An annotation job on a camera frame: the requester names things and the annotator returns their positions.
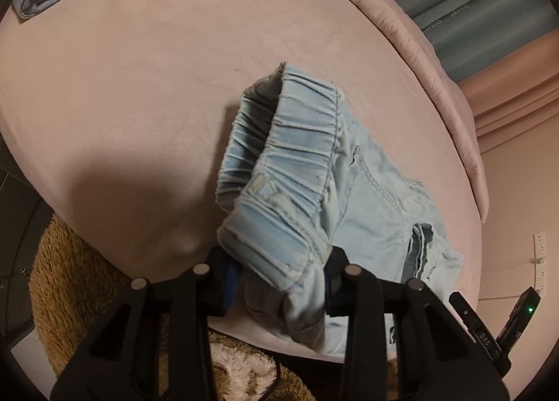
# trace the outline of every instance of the round bed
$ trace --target round bed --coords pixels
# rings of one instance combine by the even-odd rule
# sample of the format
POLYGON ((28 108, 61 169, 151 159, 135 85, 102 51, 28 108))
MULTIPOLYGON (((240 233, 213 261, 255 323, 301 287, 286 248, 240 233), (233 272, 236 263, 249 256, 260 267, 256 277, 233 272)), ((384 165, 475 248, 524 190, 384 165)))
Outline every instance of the round bed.
MULTIPOLYGON (((203 260, 224 215, 217 170, 238 97, 282 61, 345 93, 434 198, 476 306, 486 186, 471 111, 390 0, 62 0, 0 23, 0 130, 26 178, 130 277, 203 260)), ((239 300, 210 325, 271 350, 239 300)))

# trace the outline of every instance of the denim shorts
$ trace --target denim shorts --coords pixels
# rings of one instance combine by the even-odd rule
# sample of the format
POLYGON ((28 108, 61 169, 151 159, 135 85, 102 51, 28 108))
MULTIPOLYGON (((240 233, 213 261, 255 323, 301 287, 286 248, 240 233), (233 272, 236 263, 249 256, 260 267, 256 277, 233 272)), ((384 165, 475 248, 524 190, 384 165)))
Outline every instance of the denim shorts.
POLYGON ((340 89, 286 63, 242 94, 216 198, 228 212, 220 245, 248 269, 248 309, 318 353, 345 348, 347 319, 324 313, 332 246, 378 278, 420 278, 443 300, 462 263, 424 187, 399 173, 340 89))

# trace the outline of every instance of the screw head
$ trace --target screw head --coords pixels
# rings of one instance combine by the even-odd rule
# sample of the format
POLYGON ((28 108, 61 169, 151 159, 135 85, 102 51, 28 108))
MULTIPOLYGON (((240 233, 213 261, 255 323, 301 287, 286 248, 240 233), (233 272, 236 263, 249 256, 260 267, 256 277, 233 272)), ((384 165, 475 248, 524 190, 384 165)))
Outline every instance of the screw head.
POLYGON ((196 264, 192 271, 197 275, 205 275, 210 271, 210 266, 208 264, 196 264))
POLYGON ((147 286, 147 280, 145 278, 141 278, 141 277, 134 278, 132 280, 132 283, 130 283, 130 286, 135 291, 139 291, 140 289, 143 289, 147 286))
POLYGON ((418 280, 417 278, 412 278, 407 282, 407 285, 410 286, 411 289, 414 291, 422 291, 425 287, 425 283, 423 281, 418 280))
POLYGON ((346 274, 348 274, 350 276, 357 276, 357 275, 361 274, 363 269, 361 267, 359 267, 357 264, 348 264, 345 267, 344 271, 346 272, 346 274))

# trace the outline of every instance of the pink curtain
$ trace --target pink curtain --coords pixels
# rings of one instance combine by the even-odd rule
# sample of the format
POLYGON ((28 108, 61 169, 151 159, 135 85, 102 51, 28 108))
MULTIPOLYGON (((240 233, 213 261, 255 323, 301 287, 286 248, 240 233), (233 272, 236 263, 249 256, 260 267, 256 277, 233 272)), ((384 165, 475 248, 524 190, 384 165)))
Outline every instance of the pink curtain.
POLYGON ((482 152, 559 113, 559 29, 458 84, 482 152))

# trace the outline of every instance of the wall socket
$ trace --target wall socket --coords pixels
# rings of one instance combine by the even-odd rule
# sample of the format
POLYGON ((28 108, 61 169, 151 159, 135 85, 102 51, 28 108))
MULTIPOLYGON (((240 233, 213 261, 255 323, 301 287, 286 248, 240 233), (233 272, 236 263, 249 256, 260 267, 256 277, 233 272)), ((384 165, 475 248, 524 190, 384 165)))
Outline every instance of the wall socket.
POLYGON ((541 263, 536 264, 536 279, 534 281, 534 289, 543 297, 546 294, 546 280, 547 280, 547 243, 546 233, 544 231, 534 234, 534 254, 535 259, 542 259, 541 263))

